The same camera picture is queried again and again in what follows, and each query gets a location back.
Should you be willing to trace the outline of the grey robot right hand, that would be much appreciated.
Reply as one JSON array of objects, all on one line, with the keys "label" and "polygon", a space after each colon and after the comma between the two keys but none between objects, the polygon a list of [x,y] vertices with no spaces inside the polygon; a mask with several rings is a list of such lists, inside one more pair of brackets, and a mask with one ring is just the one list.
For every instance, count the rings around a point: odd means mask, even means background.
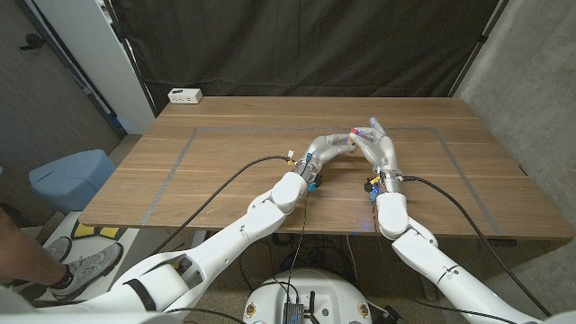
[{"label": "grey robot right hand", "polygon": [[373,166],[373,172],[380,177],[382,190],[400,194],[401,169],[392,138],[375,117],[371,117],[369,123],[369,127],[353,128],[348,137]]}]

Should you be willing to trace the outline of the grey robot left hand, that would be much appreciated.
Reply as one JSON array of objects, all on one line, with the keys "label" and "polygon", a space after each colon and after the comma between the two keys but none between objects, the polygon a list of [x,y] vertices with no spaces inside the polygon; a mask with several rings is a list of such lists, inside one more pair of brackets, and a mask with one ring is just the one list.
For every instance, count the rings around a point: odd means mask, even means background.
[{"label": "grey robot left hand", "polygon": [[347,133],[318,136],[298,161],[296,173],[309,183],[332,158],[355,149],[356,145],[349,141]]}]

